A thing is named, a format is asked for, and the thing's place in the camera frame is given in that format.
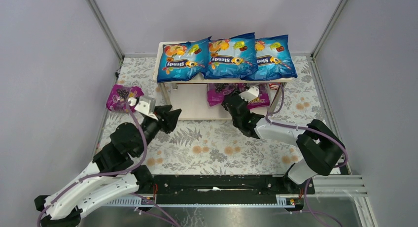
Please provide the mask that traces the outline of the purple candy bag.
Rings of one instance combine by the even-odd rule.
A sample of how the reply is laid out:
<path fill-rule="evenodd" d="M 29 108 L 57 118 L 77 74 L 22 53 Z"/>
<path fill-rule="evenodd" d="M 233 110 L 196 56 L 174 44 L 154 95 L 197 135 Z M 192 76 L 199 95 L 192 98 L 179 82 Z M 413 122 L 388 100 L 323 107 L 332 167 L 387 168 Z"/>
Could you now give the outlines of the purple candy bag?
<path fill-rule="evenodd" d="M 238 83 L 237 86 L 240 92 L 248 90 L 251 86 L 256 86 L 259 89 L 258 97 L 248 103 L 248 109 L 266 107 L 270 105 L 270 98 L 266 84 Z"/>
<path fill-rule="evenodd" d="M 210 83 L 207 84 L 207 102 L 210 107 L 223 102 L 224 97 L 233 92 L 237 87 L 235 83 Z"/>
<path fill-rule="evenodd" d="M 138 86 L 126 87 L 123 85 L 114 85 L 111 93 L 107 99 L 106 107 L 112 112 L 124 112 L 128 113 L 126 107 L 129 98 L 139 98 L 143 96 L 142 89 Z"/>

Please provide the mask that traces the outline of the blue Slendy bag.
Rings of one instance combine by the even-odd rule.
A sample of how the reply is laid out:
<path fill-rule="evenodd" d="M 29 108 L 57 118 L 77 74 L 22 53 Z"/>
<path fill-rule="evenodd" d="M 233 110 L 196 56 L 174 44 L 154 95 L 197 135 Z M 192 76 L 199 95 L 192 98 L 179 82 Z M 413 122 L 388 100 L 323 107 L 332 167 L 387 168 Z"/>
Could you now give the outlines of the blue Slendy bag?
<path fill-rule="evenodd" d="M 208 64 L 202 75 L 205 79 L 243 79 L 258 70 L 255 33 L 232 38 L 210 40 Z"/>
<path fill-rule="evenodd" d="M 190 81 L 207 69 L 211 37 L 198 41 L 161 43 L 158 49 L 157 83 Z"/>
<path fill-rule="evenodd" d="M 264 37 L 255 40 L 258 69 L 244 77 L 247 81 L 272 81 L 281 78 L 297 78 L 292 61 L 288 35 Z"/>

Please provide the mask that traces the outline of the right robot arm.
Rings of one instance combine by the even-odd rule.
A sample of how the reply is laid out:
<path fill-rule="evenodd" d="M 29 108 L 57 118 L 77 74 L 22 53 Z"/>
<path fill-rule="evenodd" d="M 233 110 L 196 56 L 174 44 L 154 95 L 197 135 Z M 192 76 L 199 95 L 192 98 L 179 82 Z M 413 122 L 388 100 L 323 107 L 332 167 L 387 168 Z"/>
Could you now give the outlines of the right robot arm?
<path fill-rule="evenodd" d="M 251 112 L 248 101 L 234 91 L 224 97 L 222 106 L 232 117 L 233 126 L 246 136 L 270 139 L 295 146 L 303 158 L 293 164 L 281 177 L 278 190 L 294 194 L 309 179 L 328 176 L 338 166 L 338 160 L 348 159 L 347 151 L 339 138 L 321 120 L 314 119 L 306 126 L 270 120 L 269 116 Z"/>

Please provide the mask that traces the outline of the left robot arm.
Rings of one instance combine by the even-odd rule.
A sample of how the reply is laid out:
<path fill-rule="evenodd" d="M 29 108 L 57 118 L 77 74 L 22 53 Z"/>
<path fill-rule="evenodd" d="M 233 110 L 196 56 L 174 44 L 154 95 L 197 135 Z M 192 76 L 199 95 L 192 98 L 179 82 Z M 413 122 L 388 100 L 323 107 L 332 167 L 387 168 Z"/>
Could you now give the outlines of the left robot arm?
<path fill-rule="evenodd" d="M 91 212 L 121 196 L 156 195 L 158 185 L 143 163 L 148 145 L 159 132 L 168 134 L 176 128 L 182 110 L 145 102 L 134 110 L 143 116 L 141 123 L 130 109 L 133 122 L 120 124 L 79 175 L 55 194 L 35 198 L 38 227 L 76 227 Z"/>

